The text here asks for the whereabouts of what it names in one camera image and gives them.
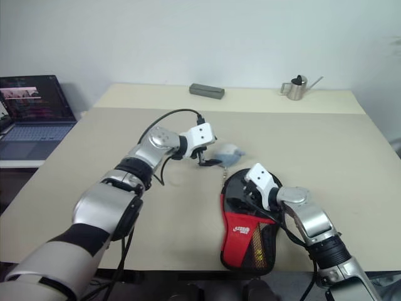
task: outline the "black wire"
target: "black wire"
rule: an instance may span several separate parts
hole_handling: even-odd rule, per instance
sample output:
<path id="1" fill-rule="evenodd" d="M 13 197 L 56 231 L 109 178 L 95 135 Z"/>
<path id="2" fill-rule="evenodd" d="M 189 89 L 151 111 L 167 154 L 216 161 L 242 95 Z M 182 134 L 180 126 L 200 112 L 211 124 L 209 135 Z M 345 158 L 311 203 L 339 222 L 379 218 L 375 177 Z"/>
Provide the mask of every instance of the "black wire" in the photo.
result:
<path id="1" fill-rule="evenodd" d="M 283 229 L 285 231 L 285 233 L 287 234 L 288 238 L 295 244 L 302 246 L 303 248 L 306 248 L 306 244 L 301 241 L 294 233 L 292 233 L 286 226 L 286 222 L 285 222 L 285 213 L 283 211 L 283 218 L 282 221 L 279 221 L 273 214 L 269 213 L 269 211 L 265 211 L 263 209 L 261 209 L 259 206 L 257 206 L 256 204 L 252 203 L 251 201 L 246 199 L 246 203 L 248 205 L 250 205 L 253 209 L 255 209 L 257 212 L 265 215 L 266 217 L 272 219 L 274 222 L 276 222 L 281 229 Z M 305 292 L 303 293 L 301 299 L 299 301 L 305 301 L 305 298 L 308 296 L 308 294 L 310 293 L 313 285 L 316 282 L 316 279 L 318 278 L 318 267 L 317 264 L 314 260 L 312 260 L 313 262 L 313 274 L 312 274 L 312 279 L 308 285 L 308 287 L 306 288 Z"/>
<path id="2" fill-rule="evenodd" d="M 161 120 L 163 120 L 163 119 L 166 118 L 167 116 L 170 116 L 170 115 L 172 115 L 172 114 L 174 114 L 174 113 L 178 113 L 178 112 L 192 112 L 192 113 L 195 113 L 195 114 L 198 116 L 198 118 L 199 118 L 199 117 L 202 117 L 202 115 L 201 115 L 198 111 L 192 110 L 191 108 L 180 108 L 180 109 L 178 109 L 178 110 L 170 111 L 170 112 L 168 112 L 168 113 L 166 113 L 166 114 L 160 116 L 160 117 L 159 117 L 158 119 L 156 119 L 155 121 L 153 121 L 153 122 L 146 128 L 146 130 L 144 130 L 144 132 L 142 133 L 142 135 L 140 136 L 140 138 L 139 138 L 139 140 L 138 140 L 138 144 L 142 141 L 142 139 L 145 137 L 145 135 L 147 134 L 147 132 L 148 132 L 152 127 L 154 127 L 158 122 L 160 122 Z"/>
<path id="3" fill-rule="evenodd" d="M 301 241 L 294 233 L 291 232 L 291 230 L 289 230 L 287 228 L 287 226 L 285 225 L 285 222 L 281 222 L 280 220 L 277 219 L 277 217 L 275 217 L 273 214 L 269 213 L 269 211 L 265 211 L 263 209 L 261 209 L 259 206 L 257 206 L 256 204 L 252 203 L 251 201 L 246 199 L 246 203 L 248 205 L 250 205 L 254 210 L 256 210 L 257 212 L 263 214 L 264 216 L 272 219 L 274 222 L 276 222 L 281 229 L 284 230 L 284 232 L 287 234 L 288 238 L 295 243 L 296 245 L 302 246 L 303 248 L 306 247 L 306 244 Z"/>
<path id="4" fill-rule="evenodd" d="M 109 298 L 109 296 L 110 296 L 110 294 L 111 294 L 111 292 L 112 292 L 112 290 L 114 288 L 114 285 L 116 284 L 116 282 L 118 281 L 118 279 L 120 278 L 120 276 L 121 276 L 121 274 L 123 272 L 124 262 L 125 262 L 125 259 L 127 257 L 127 254 L 128 254 L 128 250 L 130 249 L 130 245 L 131 245 L 131 242 L 132 242 L 132 237 L 133 237 L 133 230 L 131 231 L 131 233 L 130 233 L 130 235 L 128 237 L 127 245 L 125 246 L 123 255 L 122 255 L 121 260 L 120 260 L 120 264 L 118 265 L 118 268 L 116 269 L 116 271 L 115 271 L 115 273 L 113 275 L 112 281 L 111 281 L 110 285 L 107 288 L 107 291 L 106 291 L 106 293 L 105 293 L 105 295 L 103 297 L 103 301 L 107 301 L 107 299 Z"/>
<path id="5" fill-rule="evenodd" d="M 100 286 L 104 283 L 100 282 L 99 280 L 93 279 L 91 280 L 91 282 L 89 283 L 89 285 L 93 285 L 93 286 Z M 94 294 L 94 296 L 92 296 L 91 298 L 88 299 L 88 301 L 93 300 L 94 298 L 96 298 L 99 295 L 100 291 L 97 292 L 96 294 Z"/>
<path id="6" fill-rule="evenodd" d="M 92 290 L 90 293 L 87 293 L 85 296 L 81 298 L 81 301 L 89 301 L 94 298 L 94 296 L 97 296 L 102 290 L 105 288 L 109 287 L 111 282 L 105 283 L 103 285 L 100 285 L 97 289 Z"/>
<path id="7" fill-rule="evenodd" d="M 160 170 L 160 178 L 159 178 L 158 176 L 156 176 L 155 174 L 153 175 L 153 177 L 155 177 L 156 180 L 158 180 L 158 182 L 161 183 L 161 185 L 163 185 L 163 186 L 164 186 L 164 184 L 165 184 L 165 183 L 164 183 L 164 168 L 165 168 L 167 162 L 168 162 L 171 158 L 172 158 L 172 156 L 167 157 L 166 160 L 164 160 L 163 165 L 162 165 L 162 168 L 161 168 L 161 170 Z"/>
<path id="8" fill-rule="evenodd" d="M 125 237 L 123 237 L 121 239 L 121 254 L 124 254 L 124 250 L 125 250 Z"/>
<path id="9" fill-rule="evenodd" d="M 312 279 L 308 285 L 308 287 L 306 288 L 305 292 L 303 293 L 302 297 L 300 298 L 299 301 L 305 301 L 306 297 L 308 296 L 308 294 L 310 293 L 311 289 L 313 288 L 313 285 L 316 282 L 316 279 L 318 278 L 318 265 L 316 264 L 316 262 L 313 260 L 313 274 L 312 274 Z"/>
<path id="10" fill-rule="evenodd" d="M 127 257 L 128 250 L 129 250 L 131 242 L 132 242 L 132 236 L 133 236 L 133 230 L 131 231 L 130 236 L 128 237 L 127 245 L 125 245 L 124 248 L 122 248 L 120 263 L 118 264 L 118 267 L 112 276 L 112 280 L 110 282 L 101 284 L 95 290 L 92 290 L 90 293 L 87 293 L 81 299 L 81 301 L 90 301 L 90 300 L 94 299 L 102 290 L 104 290 L 106 288 L 114 287 L 115 282 L 117 282 L 117 280 L 120 278 L 120 274 L 121 274 L 122 270 L 124 269 L 124 263 L 125 263 L 125 259 Z"/>

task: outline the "robotic arm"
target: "robotic arm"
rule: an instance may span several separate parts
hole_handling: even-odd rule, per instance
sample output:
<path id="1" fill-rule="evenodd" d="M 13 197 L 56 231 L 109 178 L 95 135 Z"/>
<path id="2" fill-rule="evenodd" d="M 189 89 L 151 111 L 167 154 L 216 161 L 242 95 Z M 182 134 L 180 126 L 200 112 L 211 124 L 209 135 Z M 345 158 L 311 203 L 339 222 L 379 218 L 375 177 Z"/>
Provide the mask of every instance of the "robotic arm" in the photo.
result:
<path id="1" fill-rule="evenodd" d="M 381 300 L 355 257 L 349 254 L 327 214 L 311 201 L 307 189 L 278 188 L 270 173 L 259 163 L 249 170 L 245 181 L 252 186 L 251 190 L 256 188 L 259 191 L 265 210 L 281 208 L 294 219 L 310 258 L 319 267 L 318 283 L 329 288 L 327 300 Z"/>
<path id="2" fill-rule="evenodd" d="M 0 300 L 79 300 L 111 241 L 126 237 L 142 207 L 142 194 L 165 156 L 199 157 L 214 143 L 210 124 L 203 123 L 180 135 L 152 128 L 113 170 L 81 196 L 73 224 L 23 260 L 0 283 Z"/>

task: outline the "laptop keyboard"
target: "laptop keyboard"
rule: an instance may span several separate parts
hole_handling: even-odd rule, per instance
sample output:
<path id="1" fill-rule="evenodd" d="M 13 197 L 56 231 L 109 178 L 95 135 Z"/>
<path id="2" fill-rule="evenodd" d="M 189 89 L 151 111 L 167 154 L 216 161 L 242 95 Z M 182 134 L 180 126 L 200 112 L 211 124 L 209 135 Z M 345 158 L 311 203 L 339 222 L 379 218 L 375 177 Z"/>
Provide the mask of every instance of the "laptop keyboard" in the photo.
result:
<path id="1" fill-rule="evenodd" d="M 61 141 L 72 125 L 23 126 L 12 128 L 3 141 Z"/>

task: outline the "laptop screen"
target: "laptop screen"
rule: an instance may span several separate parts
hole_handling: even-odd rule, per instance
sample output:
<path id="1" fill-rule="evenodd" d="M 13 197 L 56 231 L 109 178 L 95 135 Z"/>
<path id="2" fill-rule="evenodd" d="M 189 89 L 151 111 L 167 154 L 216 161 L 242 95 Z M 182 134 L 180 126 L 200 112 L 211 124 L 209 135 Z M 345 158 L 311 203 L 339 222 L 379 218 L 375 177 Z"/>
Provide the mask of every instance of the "laptop screen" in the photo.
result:
<path id="1" fill-rule="evenodd" d="M 15 122 L 75 121 L 54 75 L 1 77 L 0 101 Z"/>

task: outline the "beige table surface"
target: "beige table surface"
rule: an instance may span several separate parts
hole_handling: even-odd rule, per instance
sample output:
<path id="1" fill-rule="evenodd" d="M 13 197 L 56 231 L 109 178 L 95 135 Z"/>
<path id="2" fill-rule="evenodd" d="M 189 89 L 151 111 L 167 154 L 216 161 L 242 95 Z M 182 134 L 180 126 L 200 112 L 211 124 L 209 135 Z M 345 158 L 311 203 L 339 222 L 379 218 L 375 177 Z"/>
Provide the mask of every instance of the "beige table surface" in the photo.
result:
<path id="1" fill-rule="evenodd" d="M 212 124 L 218 143 L 232 142 L 247 152 L 230 173 L 260 162 L 285 185 L 307 187 L 364 269 L 400 270 L 401 163 L 353 101 L 355 114 L 344 108 L 346 113 L 335 114 L 205 110 L 204 117 Z M 1 216 L 0 260 L 19 262 L 67 229 L 80 194 L 118 164 L 143 129 L 164 112 L 91 109 Z M 192 127 L 195 118 L 182 113 L 161 124 L 180 132 Z M 165 180 L 165 187 L 154 182 L 143 196 L 125 267 L 225 270 L 219 259 L 224 233 L 219 207 L 222 170 L 198 167 L 189 159 L 172 161 Z M 112 243 L 100 267 L 115 268 L 119 258 L 120 244 Z M 311 269 L 306 252 L 281 231 L 275 269 Z"/>
<path id="2" fill-rule="evenodd" d="M 218 112 L 365 114 L 351 91 L 311 90 L 292 101 L 279 90 L 227 88 L 223 98 L 192 95 L 188 87 L 115 83 L 95 104 L 99 108 L 194 108 Z"/>

